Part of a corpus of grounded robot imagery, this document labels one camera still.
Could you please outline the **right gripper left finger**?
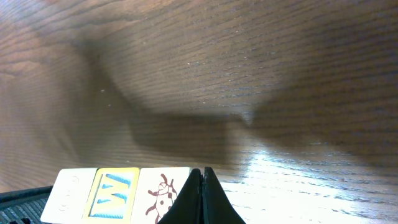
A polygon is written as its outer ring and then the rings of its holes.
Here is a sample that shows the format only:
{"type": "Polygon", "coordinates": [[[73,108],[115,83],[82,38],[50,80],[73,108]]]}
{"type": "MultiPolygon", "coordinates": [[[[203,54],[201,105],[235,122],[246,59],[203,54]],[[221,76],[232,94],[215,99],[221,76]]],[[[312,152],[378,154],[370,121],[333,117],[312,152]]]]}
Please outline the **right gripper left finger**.
{"type": "Polygon", "coordinates": [[[193,169],[184,183],[171,209],[159,224],[202,224],[202,175],[193,169]]]}

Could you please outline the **white block green side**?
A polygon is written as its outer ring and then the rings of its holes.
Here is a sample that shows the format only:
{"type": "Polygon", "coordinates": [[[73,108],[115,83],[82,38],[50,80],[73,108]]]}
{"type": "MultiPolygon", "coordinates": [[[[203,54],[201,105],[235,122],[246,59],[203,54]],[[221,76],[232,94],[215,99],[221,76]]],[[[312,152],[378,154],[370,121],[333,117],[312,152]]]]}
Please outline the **white block green side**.
{"type": "Polygon", "coordinates": [[[45,204],[40,221],[80,223],[97,168],[62,169],[45,204]]]}

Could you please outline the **yellow block letter O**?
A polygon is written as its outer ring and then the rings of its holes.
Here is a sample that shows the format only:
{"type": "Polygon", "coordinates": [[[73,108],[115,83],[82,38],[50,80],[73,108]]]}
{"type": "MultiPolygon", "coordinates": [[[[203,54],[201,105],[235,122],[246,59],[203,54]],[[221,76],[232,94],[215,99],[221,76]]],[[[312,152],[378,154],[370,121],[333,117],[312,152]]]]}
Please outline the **yellow block letter O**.
{"type": "Polygon", "coordinates": [[[129,224],[139,172],[137,167],[98,169],[81,222],[129,224]]]}

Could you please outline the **white ladybug block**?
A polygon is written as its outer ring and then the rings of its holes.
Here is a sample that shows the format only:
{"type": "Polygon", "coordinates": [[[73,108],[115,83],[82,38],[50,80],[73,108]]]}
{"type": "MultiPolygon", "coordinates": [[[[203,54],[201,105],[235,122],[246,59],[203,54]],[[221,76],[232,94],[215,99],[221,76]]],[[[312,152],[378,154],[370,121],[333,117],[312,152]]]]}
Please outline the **white ladybug block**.
{"type": "Polygon", "coordinates": [[[190,174],[189,167],[143,168],[132,208],[132,224],[157,224],[171,209],[190,174]]]}

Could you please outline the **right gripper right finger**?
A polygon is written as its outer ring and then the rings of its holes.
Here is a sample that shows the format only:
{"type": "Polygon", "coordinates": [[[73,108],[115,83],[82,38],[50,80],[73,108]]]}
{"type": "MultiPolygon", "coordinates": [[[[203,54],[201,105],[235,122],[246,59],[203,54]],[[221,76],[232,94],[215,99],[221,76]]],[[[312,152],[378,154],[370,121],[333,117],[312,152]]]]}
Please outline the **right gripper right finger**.
{"type": "Polygon", "coordinates": [[[201,197],[204,224],[245,224],[229,202],[211,167],[205,167],[201,197]]]}

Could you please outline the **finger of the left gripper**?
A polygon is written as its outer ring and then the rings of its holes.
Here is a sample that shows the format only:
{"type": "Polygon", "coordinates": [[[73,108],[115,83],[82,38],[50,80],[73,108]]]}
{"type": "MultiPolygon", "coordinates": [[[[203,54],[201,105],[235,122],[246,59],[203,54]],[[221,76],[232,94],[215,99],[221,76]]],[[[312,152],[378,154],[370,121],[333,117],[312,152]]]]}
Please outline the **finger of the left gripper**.
{"type": "Polygon", "coordinates": [[[1,224],[42,223],[52,186],[1,193],[1,224]]]}

